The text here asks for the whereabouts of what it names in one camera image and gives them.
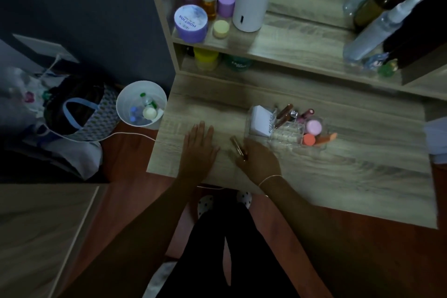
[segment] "electrical outlet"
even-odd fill
[[[40,39],[25,37],[14,33],[13,36],[38,54],[54,58],[59,54],[62,59],[79,63],[79,61],[61,44],[50,43],[49,41],[42,41]]]

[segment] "small yellow jar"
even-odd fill
[[[196,65],[203,71],[212,71],[219,64],[219,52],[194,47]]]

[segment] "polka dot slipper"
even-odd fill
[[[197,205],[198,217],[200,218],[202,214],[211,210],[213,208],[213,204],[214,204],[214,198],[211,194],[200,198]]]
[[[252,199],[253,196],[250,192],[238,191],[236,194],[236,201],[244,204],[246,208],[250,207]]]

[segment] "black pants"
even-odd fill
[[[231,287],[222,266],[225,237],[231,254]],[[157,298],[298,297],[253,218],[241,203],[215,208],[195,224],[183,255]]]

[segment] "blue bag handle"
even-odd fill
[[[94,109],[95,111],[97,111],[99,109],[98,104],[92,103],[91,101],[82,99],[82,98],[71,98],[69,100],[66,100],[64,105],[63,105],[63,111],[64,111],[64,115],[65,118],[68,120],[68,122],[75,128],[80,130],[82,128],[81,125],[78,124],[78,122],[75,120],[75,118],[73,118],[73,116],[71,115],[71,113],[68,111],[67,109],[67,104],[68,103],[78,103],[81,105],[85,105],[91,109]]]

